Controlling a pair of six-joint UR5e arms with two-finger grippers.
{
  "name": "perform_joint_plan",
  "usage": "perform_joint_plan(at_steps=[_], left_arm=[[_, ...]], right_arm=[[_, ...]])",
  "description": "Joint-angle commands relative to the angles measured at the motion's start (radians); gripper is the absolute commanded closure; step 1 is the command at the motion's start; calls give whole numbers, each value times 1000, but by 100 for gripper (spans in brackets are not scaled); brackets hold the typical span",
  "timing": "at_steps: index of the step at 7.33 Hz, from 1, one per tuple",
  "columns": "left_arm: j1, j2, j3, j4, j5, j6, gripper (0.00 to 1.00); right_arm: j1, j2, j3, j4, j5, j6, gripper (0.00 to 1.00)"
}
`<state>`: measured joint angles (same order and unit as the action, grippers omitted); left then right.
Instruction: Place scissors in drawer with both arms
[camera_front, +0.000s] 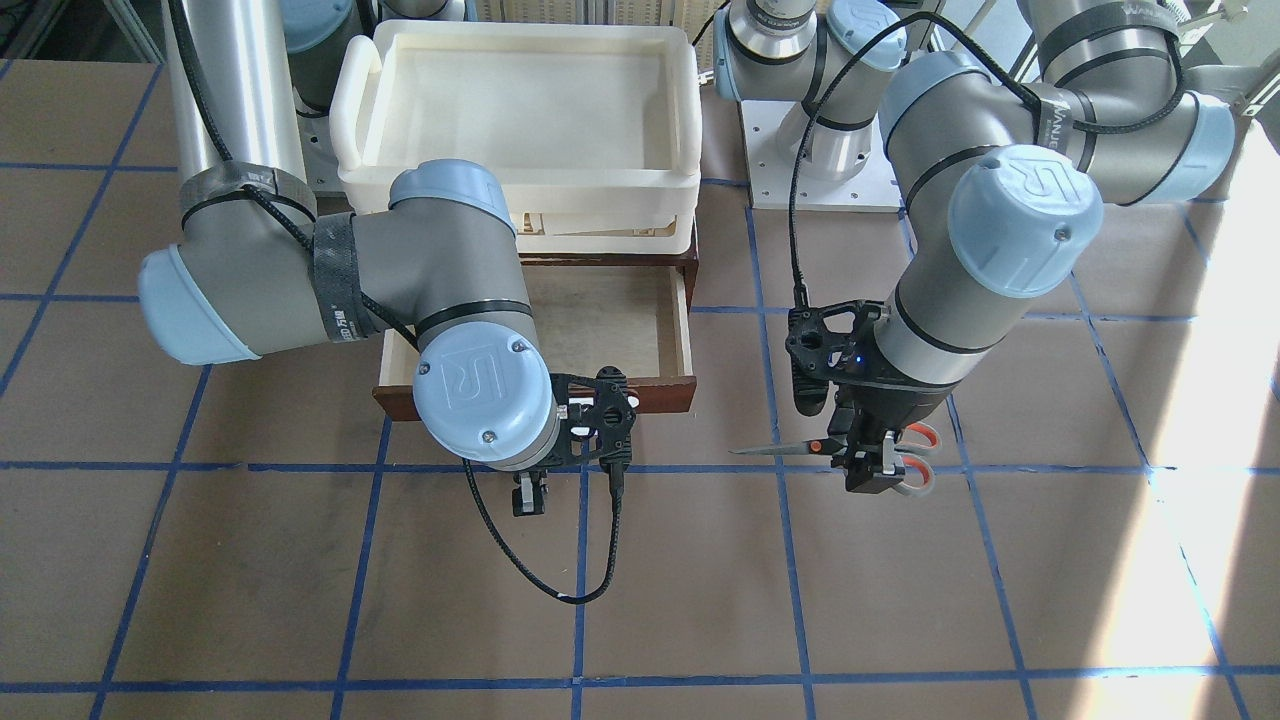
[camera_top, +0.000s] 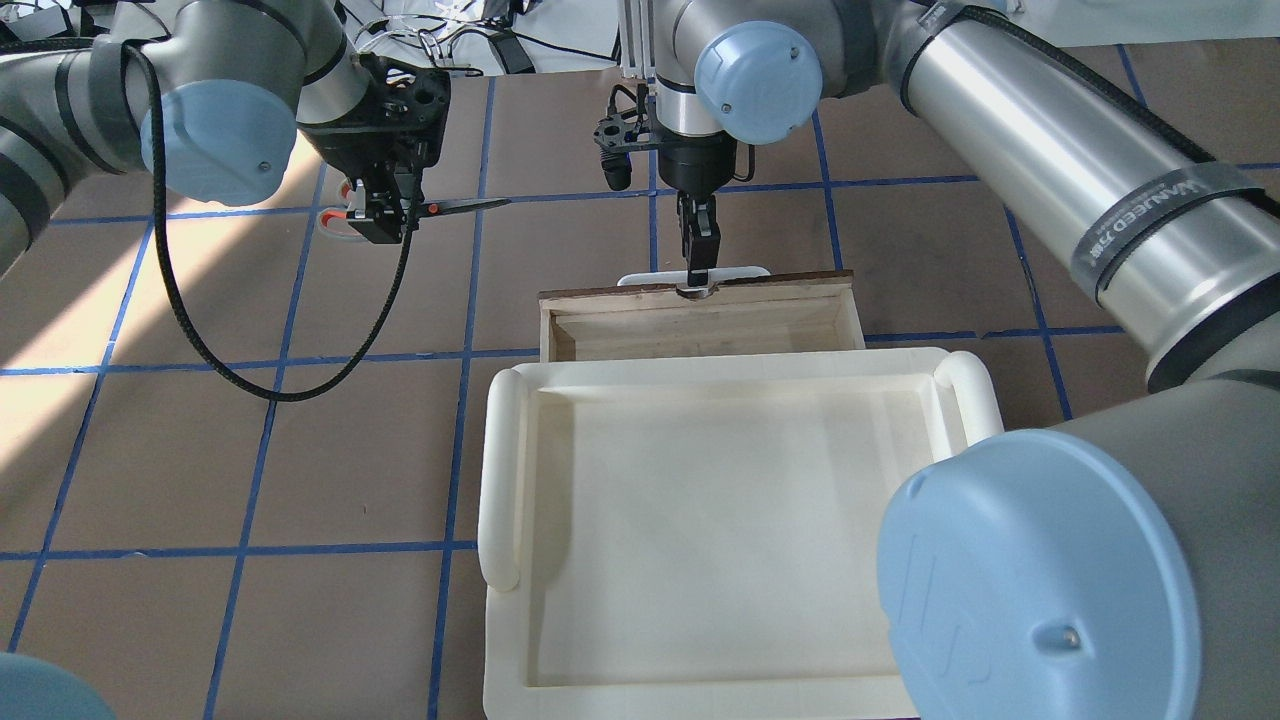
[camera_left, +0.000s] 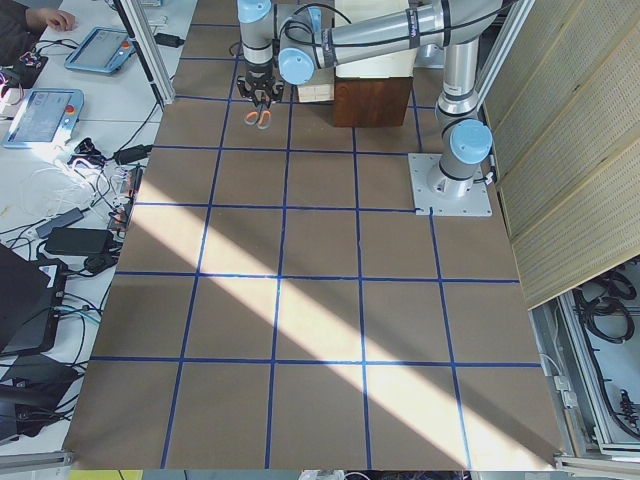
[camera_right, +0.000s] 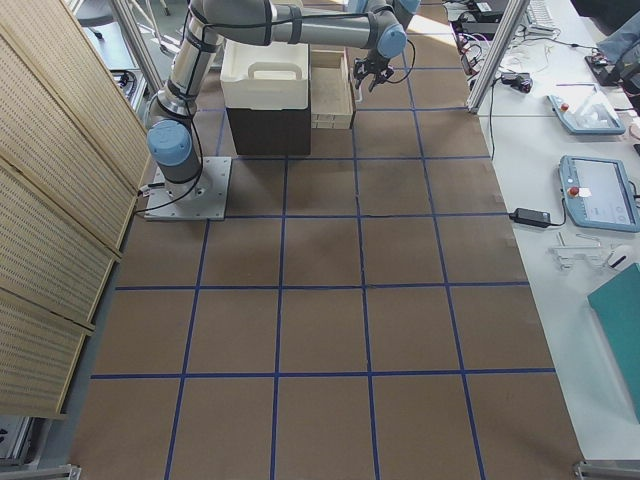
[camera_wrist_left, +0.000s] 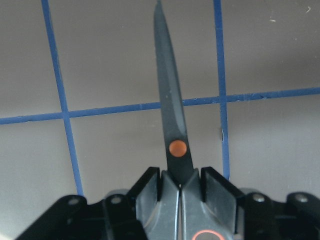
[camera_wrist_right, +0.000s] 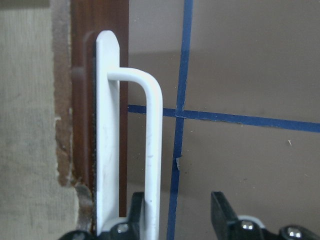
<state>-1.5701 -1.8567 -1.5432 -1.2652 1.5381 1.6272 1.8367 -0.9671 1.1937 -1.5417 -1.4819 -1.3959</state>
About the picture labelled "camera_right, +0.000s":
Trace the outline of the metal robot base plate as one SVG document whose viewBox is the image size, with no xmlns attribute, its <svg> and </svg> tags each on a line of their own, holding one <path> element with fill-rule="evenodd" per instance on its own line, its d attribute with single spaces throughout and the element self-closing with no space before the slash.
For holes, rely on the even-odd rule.
<svg viewBox="0 0 640 480">
<path fill-rule="evenodd" d="M 153 182 L 163 183 L 163 186 L 150 190 L 147 206 L 144 207 L 144 218 L 150 221 L 223 220 L 231 167 L 230 157 L 205 156 L 198 184 L 177 202 L 173 200 L 189 190 L 191 184 L 166 183 L 163 173 L 157 167 Z"/>
</svg>

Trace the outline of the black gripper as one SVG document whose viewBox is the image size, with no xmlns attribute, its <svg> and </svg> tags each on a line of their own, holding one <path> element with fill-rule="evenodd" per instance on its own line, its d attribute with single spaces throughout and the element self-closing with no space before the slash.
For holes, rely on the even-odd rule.
<svg viewBox="0 0 640 480">
<path fill-rule="evenodd" d="M 394 74 L 389 65 L 390 59 L 384 57 L 377 49 L 371 49 L 363 58 L 356 58 L 353 63 L 354 89 L 360 90 L 362 81 L 369 75 L 373 76 L 368 91 L 373 92 L 377 83 L 387 82 Z"/>
</svg>

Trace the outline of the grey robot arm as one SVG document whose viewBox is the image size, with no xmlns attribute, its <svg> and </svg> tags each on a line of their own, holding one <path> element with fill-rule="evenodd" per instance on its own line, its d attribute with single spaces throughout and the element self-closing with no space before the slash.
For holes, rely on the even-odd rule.
<svg viewBox="0 0 640 480">
<path fill-rule="evenodd" d="M 367 50 L 356 63 L 356 78 L 388 81 L 389 62 L 408 43 L 407 27 L 417 11 L 405 1 L 352 1 L 347 12 L 275 4 L 271 1 L 193 1 L 186 38 L 165 85 L 151 101 L 147 121 L 150 153 L 172 202 L 197 192 L 203 176 L 201 142 L 193 124 L 196 99 L 219 41 L 266 48 L 332 45 Z"/>
<path fill-rule="evenodd" d="M 420 0 L 349 0 L 348 13 L 374 13 L 390 10 L 400 23 L 408 24 L 417 13 Z"/>
</svg>

